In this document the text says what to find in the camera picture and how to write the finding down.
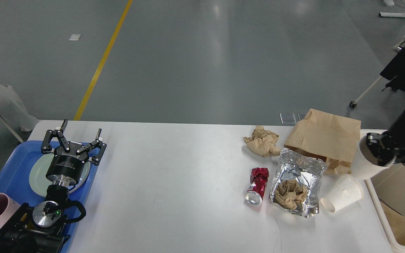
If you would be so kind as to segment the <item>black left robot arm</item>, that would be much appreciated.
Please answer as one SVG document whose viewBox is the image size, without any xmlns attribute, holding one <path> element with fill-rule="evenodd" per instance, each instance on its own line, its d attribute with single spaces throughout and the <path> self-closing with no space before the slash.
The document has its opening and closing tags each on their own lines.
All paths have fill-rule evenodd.
<svg viewBox="0 0 405 253">
<path fill-rule="evenodd" d="M 88 144 L 66 140 L 67 124 L 65 119 L 45 133 L 41 152 L 53 155 L 45 175 L 51 182 L 46 197 L 35 207 L 23 203 L 0 228 L 0 253 L 59 253 L 70 238 L 65 227 L 86 216 L 84 205 L 69 198 L 69 186 L 79 183 L 87 162 L 99 165 L 107 145 L 101 129 Z"/>
</svg>

